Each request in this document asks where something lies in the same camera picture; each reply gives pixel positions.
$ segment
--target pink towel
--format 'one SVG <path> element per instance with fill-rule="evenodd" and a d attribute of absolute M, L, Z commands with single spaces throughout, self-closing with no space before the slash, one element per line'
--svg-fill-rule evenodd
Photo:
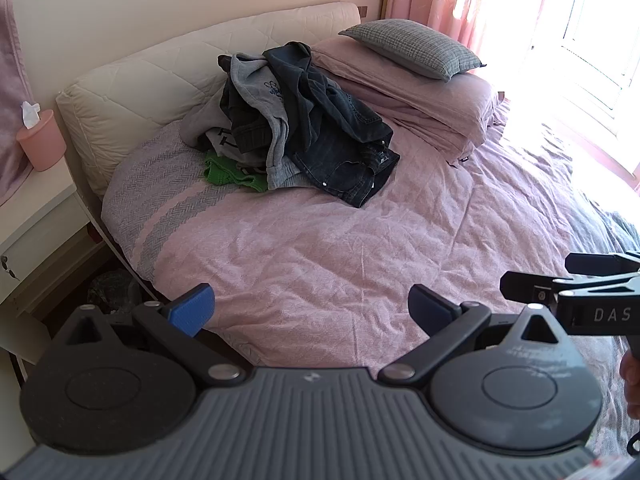
<path fill-rule="evenodd" d="M 22 126 L 23 101 L 33 103 L 22 62 L 11 0 L 0 0 L 0 205 L 31 172 L 31 164 L 15 135 Z"/>

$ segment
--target pink comforter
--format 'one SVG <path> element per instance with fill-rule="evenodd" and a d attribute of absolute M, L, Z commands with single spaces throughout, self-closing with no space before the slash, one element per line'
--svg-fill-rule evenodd
<path fill-rule="evenodd" d="M 576 189 L 571 156 L 539 123 L 491 127 L 487 142 L 453 168 L 385 121 L 401 160 L 361 209 L 317 189 L 214 189 L 201 166 L 192 171 L 180 159 L 202 163 L 199 153 L 181 151 L 174 123 L 118 168 L 103 218 L 134 268 L 168 298 L 210 283 L 216 307 L 207 327 L 254 363 L 373 373 L 426 339 L 407 313 L 414 283 L 452 301 L 519 312 L 498 291 L 506 270 L 562 274 L 570 251 L 633 248 L 632 229 Z M 637 205 L 638 197 L 625 197 Z M 632 434 L 616 371 L 623 345 L 576 343 L 605 396 L 592 446 L 620 452 Z"/>

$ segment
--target pink tissue box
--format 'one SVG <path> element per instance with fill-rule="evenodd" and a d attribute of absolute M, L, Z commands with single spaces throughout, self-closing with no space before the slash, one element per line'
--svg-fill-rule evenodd
<path fill-rule="evenodd" d="M 48 170 L 66 151 L 65 139 L 53 118 L 53 110 L 41 112 L 40 122 L 30 130 L 21 127 L 16 139 L 37 171 Z"/>

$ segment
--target white tissue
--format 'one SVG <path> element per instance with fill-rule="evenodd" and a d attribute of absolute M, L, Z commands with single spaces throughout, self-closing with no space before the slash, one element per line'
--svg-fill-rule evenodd
<path fill-rule="evenodd" d="M 22 122 L 27 129 L 33 128 L 40 121 L 38 112 L 40 105 L 38 103 L 30 105 L 27 101 L 22 103 Z"/>

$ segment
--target green plaid pillow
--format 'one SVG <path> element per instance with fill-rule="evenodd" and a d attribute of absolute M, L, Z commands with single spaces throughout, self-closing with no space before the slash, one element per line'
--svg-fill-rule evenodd
<path fill-rule="evenodd" d="M 449 81 L 452 76 L 485 66 L 466 46 L 411 20 L 377 20 L 339 34 L 349 36 L 412 72 Z"/>

